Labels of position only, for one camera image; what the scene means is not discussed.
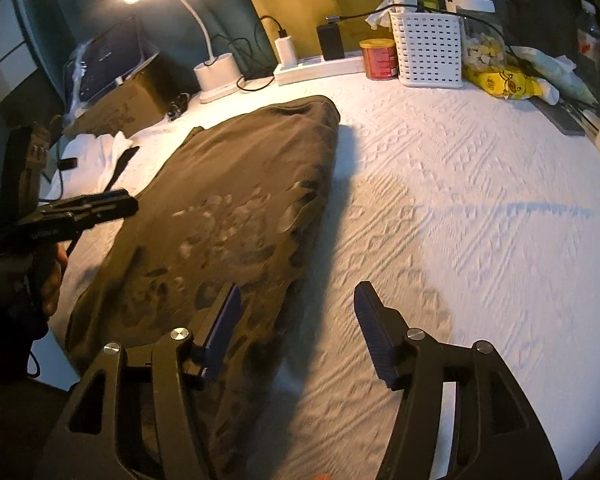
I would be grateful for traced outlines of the person's left hand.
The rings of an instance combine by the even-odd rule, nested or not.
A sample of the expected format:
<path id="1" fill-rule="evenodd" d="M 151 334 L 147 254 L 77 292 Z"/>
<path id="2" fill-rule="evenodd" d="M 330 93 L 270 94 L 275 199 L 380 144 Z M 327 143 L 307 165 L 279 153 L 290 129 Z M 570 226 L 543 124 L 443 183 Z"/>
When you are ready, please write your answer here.
<path id="1" fill-rule="evenodd" d="M 43 313 L 50 318 L 55 314 L 58 308 L 60 286 L 68 266 L 68 255 L 65 250 L 65 246 L 62 243 L 58 243 L 55 246 L 55 255 L 52 260 L 52 266 L 50 272 L 48 272 L 47 278 L 45 279 L 41 287 L 42 296 L 42 310 Z"/>

